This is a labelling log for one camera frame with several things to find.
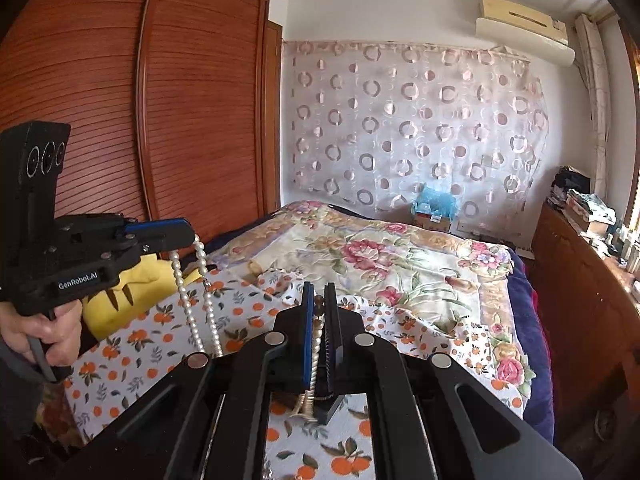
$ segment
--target white wall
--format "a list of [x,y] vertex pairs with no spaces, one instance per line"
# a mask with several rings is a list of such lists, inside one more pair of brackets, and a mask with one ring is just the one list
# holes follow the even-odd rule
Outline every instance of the white wall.
[[636,98],[618,17],[600,25],[609,70],[611,124],[607,141],[607,203],[623,218],[636,160]]
[[[291,0],[288,40],[378,40],[492,47],[475,38],[480,0]],[[558,166],[570,164],[589,174],[594,165],[588,92],[575,66],[561,68],[533,59],[549,114],[549,134],[537,182],[529,193],[527,222],[518,245],[530,244],[542,201]],[[287,194],[283,183],[282,202]]]
[[288,0],[269,0],[269,21],[282,25],[282,37],[286,39]]

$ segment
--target wooden dresser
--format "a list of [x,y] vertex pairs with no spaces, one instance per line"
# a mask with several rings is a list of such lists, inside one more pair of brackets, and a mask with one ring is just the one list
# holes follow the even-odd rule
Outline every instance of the wooden dresser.
[[632,276],[543,205],[530,281],[551,352],[556,430],[566,434],[625,388],[640,412],[640,315]]

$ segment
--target blue plastic bag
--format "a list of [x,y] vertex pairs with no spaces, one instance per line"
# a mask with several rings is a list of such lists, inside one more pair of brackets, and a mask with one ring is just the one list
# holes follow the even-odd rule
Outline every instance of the blue plastic bag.
[[425,187],[411,204],[411,214],[415,215],[415,213],[442,216],[454,220],[458,214],[458,204],[451,193]]

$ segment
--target wardrobe door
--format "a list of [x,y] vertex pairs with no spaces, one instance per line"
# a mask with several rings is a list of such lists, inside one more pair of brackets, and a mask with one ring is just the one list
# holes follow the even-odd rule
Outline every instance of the wardrobe door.
[[0,44],[0,131],[71,124],[56,214],[146,218],[134,82],[145,0],[30,0]]
[[[138,120],[147,198],[154,218],[184,216],[203,239],[264,211],[267,8],[268,0],[146,3]],[[197,199],[187,198],[186,190]]]
[[264,129],[263,167],[264,210],[280,207],[280,67],[282,65],[282,26],[267,22],[264,36]]

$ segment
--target human hand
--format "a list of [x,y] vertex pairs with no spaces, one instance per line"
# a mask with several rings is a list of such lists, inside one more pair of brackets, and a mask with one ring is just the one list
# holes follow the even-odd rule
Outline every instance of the human hand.
[[57,306],[55,320],[43,314],[20,316],[9,302],[0,301],[0,336],[9,348],[35,363],[27,336],[51,345],[46,359],[51,366],[70,366],[78,358],[82,326],[82,303],[75,300]]

